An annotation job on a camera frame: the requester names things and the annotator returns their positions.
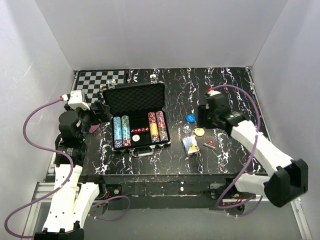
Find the blue poker chip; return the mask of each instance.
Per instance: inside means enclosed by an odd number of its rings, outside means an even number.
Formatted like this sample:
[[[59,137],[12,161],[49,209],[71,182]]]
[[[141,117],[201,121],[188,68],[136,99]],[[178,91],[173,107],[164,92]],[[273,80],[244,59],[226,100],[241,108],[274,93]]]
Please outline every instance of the blue poker chip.
[[[189,114],[186,116],[186,120],[188,121],[188,123],[194,123],[196,121],[196,117],[193,114]]]

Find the poker chip stack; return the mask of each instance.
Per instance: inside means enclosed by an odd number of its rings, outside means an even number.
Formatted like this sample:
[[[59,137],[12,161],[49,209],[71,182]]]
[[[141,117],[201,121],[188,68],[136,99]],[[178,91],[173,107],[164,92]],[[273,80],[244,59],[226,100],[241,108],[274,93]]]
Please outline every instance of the poker chip stack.
[[[129,146],[131,146],[129,117],[124,115],[124,116],[122,116],[121,121],[122,121],[123,146],[124,147],[129,147]]]
[[[158,133],[156,114],[154,112],[149,112],[148,119],[149,119],[149,126],[150,126],[151,142],[158,143],[160,139],[159,139],[159,133]]]
[[[166,122],[165,122],[165,116],[162,111],[156,112],[156,121],[158,123],[158,133],[160,137],[160,141],[168,141],[168,134],[166,130]]]
[[[122,128],[121,128],[121,118],[115,116],[113,118],[113,129],[114,129],[114,148],[122,147]]]

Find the yellow token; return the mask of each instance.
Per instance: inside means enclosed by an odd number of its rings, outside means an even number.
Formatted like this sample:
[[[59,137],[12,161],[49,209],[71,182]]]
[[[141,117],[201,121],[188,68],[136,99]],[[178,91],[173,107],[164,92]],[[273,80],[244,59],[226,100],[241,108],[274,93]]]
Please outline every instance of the yellow token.
[[[205,130],[203,128],[196,128],[194,132],[198,137],[202,137],[205,134]]]

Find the red triangle card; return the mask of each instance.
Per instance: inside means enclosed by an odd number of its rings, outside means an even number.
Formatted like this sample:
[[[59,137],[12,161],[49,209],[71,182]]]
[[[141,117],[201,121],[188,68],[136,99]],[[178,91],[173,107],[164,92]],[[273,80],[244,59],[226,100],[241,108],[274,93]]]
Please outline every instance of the red triangle card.
[[[211,138],[208,141],[206,141],[203,145],[208,147],[208,148],[216,150],[216,144],[215,144],[215,140],[213,138]]]

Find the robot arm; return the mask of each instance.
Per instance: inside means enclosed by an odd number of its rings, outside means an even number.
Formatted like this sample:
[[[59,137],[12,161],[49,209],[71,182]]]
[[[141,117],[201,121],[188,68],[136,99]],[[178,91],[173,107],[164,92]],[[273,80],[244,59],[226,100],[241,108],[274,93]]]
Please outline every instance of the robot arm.
[[[100,194],[99,185],[93,182],[82,184],[78,196],[76,191],[87,151],[85,137],[92,125],[109,121],[108,110],[100,101],[89,107],[81,90],[71,91],[63,99],[68,103],[64,106],[66,111],[59,117],[61,134],[55,147],[72,158],[74,168],[69,181],[62,187],[61,184],[70,173],[70,162],[65,156],[56,155],[54,189],[61,189],[52,196],[42,232],[34,235],[35,240],[83,240],[86,217]]]
[[[254,124],[242,113],[232,112],[227,99],[218,91],[209,89],[206,101],[198,108],[199,126],[225,130],[251,150],[257,135]],[[308,165],[280,151],[261,132],[254,156],[268,176],[244,173],[234,184],[238,192],[266,196],[272,204],[282,207],[308,191]]]

